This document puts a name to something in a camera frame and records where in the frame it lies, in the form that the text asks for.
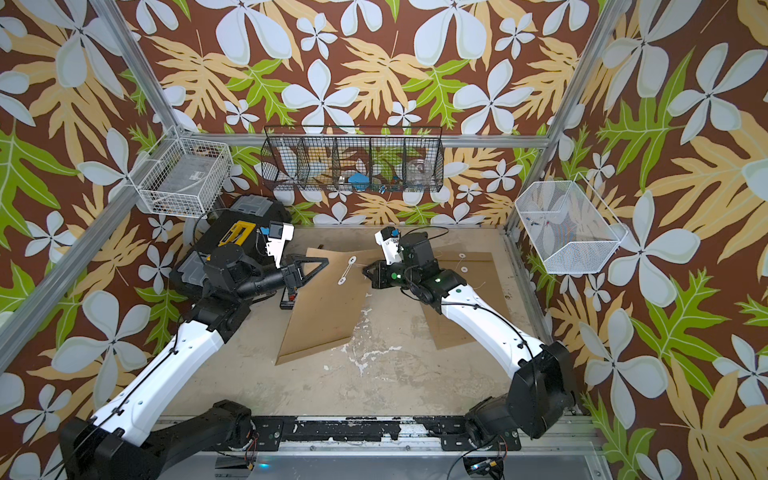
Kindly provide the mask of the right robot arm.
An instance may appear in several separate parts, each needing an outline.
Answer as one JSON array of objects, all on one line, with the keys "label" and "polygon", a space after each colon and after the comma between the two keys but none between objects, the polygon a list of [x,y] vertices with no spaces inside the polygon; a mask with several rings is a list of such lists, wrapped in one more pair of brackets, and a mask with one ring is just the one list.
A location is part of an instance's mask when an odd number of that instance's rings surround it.
[{"label": "right robot arm", "polygon": [[459,273],[439,265],[426,233],[385,227],[375,240],[384,258],[363,268],[372,287],[396,287],[433,308],[483,346],[510,378],[507,394],[465,414],[474,447],[518,432],[538,439],[577,406],[573,362],[562,343],[546,344],[508,322]]}]

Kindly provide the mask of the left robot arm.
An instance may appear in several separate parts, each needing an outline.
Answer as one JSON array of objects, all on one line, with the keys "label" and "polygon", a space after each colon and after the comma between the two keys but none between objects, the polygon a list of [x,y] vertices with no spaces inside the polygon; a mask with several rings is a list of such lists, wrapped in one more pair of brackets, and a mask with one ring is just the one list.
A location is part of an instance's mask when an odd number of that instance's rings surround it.
[{"label": "left robot arm", "polygon": [[202,450],[253,445],[250,409],[229,400],[171,427],[154,426],[193,374],[232,338],[253,303],[282,289],[301,288],[328,263],[299,256],[287,265],[261,265],[239,245],[215,248],[202,261],[203,295],[166,348],[89,420],[64,426],[62,474],[70,479],[156,479]]}]

